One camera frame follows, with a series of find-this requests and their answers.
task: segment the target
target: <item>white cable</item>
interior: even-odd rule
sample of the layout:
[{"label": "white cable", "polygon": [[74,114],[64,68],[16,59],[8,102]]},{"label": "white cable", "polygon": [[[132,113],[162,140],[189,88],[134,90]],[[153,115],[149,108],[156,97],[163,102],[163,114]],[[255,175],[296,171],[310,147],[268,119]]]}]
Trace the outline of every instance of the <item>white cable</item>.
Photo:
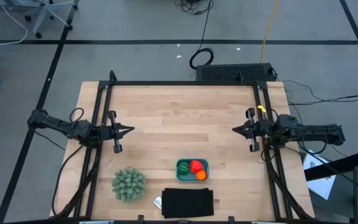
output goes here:
[{"label": "white cable", "polygon": [[19,40],[19,41],[15,41],[15,42],[9,42],[9,43],[0,43],[0,45],[9,45],[9,44],[19,44],[19,43],[21,43],[21,42],[23,42],[23,40],[27,37],[27,29],[20,23],[20,22],[18,22],[17,20],[15,20],[7,11],[6,11],[6,9],[5,9],[5,7],[4,7],[4,4],[2,3],[2,0],[0,0],[0,5],[2,6],[2,8],[4,9],[4,11],[6,12],[6,14],[11,18],[11,19],[13,19],[13,21],[15,21],[17,24],[19,24],[21,27],[23,27],[23,29],[25,30],[25,35],[24,35],[24,37],[21,39],[21,40]]}]

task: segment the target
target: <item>green tray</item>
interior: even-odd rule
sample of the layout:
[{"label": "green tray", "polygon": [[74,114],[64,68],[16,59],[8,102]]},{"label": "green tray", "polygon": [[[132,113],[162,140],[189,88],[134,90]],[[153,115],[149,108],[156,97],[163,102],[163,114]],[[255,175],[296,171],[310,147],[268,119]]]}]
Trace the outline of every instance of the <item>green tray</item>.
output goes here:
[{"label": "green tray", "polygon": [[[183,175],[183,174],[178,172],[178,164],[179,163],[187,162],[190,165],[192,160],[198,160],[203,165],[203,168],[204,168],[204,170],[206,172],[206,179],[205,180],[197,180],[196,174],[193,173],[192,171],[190,171],[186,175]],[[208,161],[206,159],[179,159],[178,162],[177,162],[176,170],[177,170],[177,179],[180,180],[180,181],[184,181],[184,182],[204,182],[204,181],[208,180],[208,177],[209,177],[209,167],[208,167]]]}]

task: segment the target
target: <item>wooden tabletop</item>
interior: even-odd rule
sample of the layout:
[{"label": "wooden tabletop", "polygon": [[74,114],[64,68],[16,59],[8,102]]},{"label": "wooden tabletop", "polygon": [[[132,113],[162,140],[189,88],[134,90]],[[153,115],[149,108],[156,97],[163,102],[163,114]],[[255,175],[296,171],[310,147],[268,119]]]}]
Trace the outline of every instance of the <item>wooden tabletop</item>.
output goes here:
[{"label": "wooden tabletop", "polygon": [[[82,119],[92,118],[97,86],[98,82],[82,84],[77,103],[85,110]],[[268,83],[268,92],[272,108],[278,114],[289,114],[283,84]],[[117,122],[134,126],[135,130],[121,140],[123,151],[119,154],[113,151],[113,141],[103,144],[92,219],[136,220],[138,215],[144,215],[145,220],[164,220],[154,204],[164,188],[209,188],[213,190],[215,215],[188,220],[224,221],[228,216],[235,216],[236,221],[274,220],[268,175],[260,152],[249,152],[250,141],[232,131],[246,121],[245,112],[250,107],[255,107],[250,86],[113,86],[109,109],[117,111]],[[287,146],[298,150],[295,143]],[[64,160],[76,148],[78,142],[69,140]],[[55,200],[57,212],[78,188],[84,154],[82,149],[62,172]],[[203,183],[177,180],[175,166],[181,158],[206,159],[209,179]],[[314,216],[299,155],[282,149],[282,161],[288,189]],[[129,167],[146,175],[146,191],[138,201],[122,203],[115,199],[111,182],[117,170]],[[277,192],[285,217],[282,194],[278,188]],[[88,191],[83,197],[82,215],[87,199]]]}]

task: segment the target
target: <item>black cloth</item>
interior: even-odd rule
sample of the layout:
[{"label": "black cloth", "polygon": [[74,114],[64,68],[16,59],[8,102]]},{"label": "black cloth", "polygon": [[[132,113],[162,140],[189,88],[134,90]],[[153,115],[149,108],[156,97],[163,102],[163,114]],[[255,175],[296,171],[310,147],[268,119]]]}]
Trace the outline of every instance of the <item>black cloth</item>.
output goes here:
[{"label": "black cloth", "polygon": [[214,215],[213,191],[208,189],[165,189],[162,192],[165,218],[190,218]]}]

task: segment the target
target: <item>green vegetable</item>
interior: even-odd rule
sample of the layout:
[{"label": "green vegetable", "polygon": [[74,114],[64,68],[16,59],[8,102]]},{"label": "green vegetable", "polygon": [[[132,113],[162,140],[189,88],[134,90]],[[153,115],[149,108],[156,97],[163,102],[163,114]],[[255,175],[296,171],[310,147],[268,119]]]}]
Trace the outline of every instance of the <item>green vegetable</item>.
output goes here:
[{"label": "green vegetable", "polygon": [[116,172],[112,182],[112,191],[116,199],[129,203],[137,200],[144,194],[146,176],[135,169],[121,169]]},{"label": "green vegetable", "polygon": [[188,174],[190,172],[190,166],[187,162],[180,162],[178,164],[178,172],[180,174]]}]

